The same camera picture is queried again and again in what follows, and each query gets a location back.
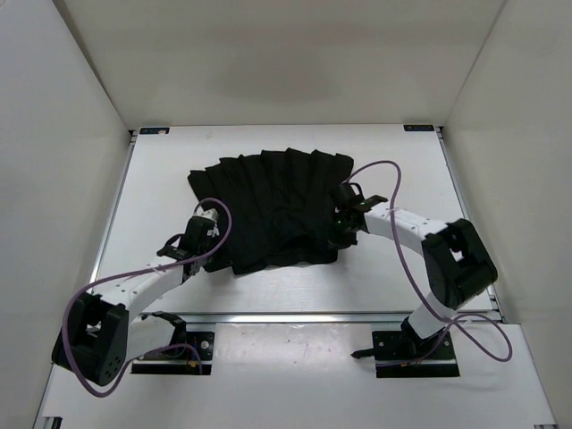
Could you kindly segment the black pleated skirt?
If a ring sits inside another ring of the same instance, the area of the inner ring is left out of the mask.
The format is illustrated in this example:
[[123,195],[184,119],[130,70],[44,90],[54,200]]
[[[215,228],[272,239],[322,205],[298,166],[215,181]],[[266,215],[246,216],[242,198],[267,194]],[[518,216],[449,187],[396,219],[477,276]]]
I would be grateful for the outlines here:
[[229,210],[221,221],[232,225],[206,271],[230,267],[243,275],[269,266],[336,262],[357,236],[336,232],[330,193],[353,166],[350,156],[288,148],[222,157],[216,165],[190,171],[197,199],[208,208],[212,198],[224,202]]

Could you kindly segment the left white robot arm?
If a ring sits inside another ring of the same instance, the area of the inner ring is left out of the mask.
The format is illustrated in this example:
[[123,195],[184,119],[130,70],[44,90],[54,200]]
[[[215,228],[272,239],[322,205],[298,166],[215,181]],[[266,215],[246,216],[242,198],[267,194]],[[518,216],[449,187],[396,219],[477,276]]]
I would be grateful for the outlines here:
[[193,215],[183,234],[168,239],[144,273],[113,279],[83,292],[67,318],[69,348],[79,372],[105,387],[134,358],[196,356],[179,316],[148,308],[207,264],[219,242],[218,213]]

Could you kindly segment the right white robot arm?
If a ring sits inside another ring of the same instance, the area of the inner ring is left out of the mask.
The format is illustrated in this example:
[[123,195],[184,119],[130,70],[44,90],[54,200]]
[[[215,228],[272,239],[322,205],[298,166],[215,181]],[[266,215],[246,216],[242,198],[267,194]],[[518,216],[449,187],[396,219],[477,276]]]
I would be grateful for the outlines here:
[[401,323],[397,350],[413,363],[434,352],[450,326],[460,320],[459,310],[496,282],[497,269],[474,225],[460,218],[446,223],[398,208],[394,200],[365,198],[356,183],[344,182],[331,192],[334,242],[362,231],[392,240],[408,280],[413,275],[403,249],[424,260],[429,292],[413,289],[420,307]]

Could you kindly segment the right blue corner label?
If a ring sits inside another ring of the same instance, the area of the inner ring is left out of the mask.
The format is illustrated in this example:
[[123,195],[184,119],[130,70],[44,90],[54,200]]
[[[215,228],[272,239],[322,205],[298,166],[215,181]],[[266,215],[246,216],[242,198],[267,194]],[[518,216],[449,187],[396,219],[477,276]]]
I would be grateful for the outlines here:
[[431,124],[404,124],[405,132],[434,132],[434,126]]

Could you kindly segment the blue corner label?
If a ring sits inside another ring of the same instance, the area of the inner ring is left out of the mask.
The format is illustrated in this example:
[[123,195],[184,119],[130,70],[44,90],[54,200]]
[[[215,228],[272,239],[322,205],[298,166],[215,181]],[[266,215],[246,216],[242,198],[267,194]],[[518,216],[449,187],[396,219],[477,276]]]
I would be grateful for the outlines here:
[[139,129],[139,135],[166,135],[169,132],[169,127],[143,127]]
[[434,132],[434,126],[431,124],[404,124],[405,132]]

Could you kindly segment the left blue corner label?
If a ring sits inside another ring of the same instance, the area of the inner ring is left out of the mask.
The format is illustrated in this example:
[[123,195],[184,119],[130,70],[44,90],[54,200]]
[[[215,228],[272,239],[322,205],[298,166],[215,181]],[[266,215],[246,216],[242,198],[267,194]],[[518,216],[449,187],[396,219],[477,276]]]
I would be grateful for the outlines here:
[[169,127],[143,127],[139,129],[139,135],[166,135],[169,132]]

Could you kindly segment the silver aluminium front rail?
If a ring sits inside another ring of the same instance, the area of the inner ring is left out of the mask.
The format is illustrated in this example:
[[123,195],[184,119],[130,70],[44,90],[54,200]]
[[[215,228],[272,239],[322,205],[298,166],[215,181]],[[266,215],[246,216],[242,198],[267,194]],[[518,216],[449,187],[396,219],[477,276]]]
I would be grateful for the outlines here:
[[383,324],[397,323],[406,313],[183,313],[188,324]]

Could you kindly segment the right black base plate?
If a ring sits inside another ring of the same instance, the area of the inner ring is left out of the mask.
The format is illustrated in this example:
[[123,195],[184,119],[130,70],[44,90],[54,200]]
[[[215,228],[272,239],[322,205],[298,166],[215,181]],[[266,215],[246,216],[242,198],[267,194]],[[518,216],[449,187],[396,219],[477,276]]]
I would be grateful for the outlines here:
[[373,331],[372,347],[350,355],[374,358],[378,379],[460,377],[452,338],[447,333],[416,345],[403,331]]

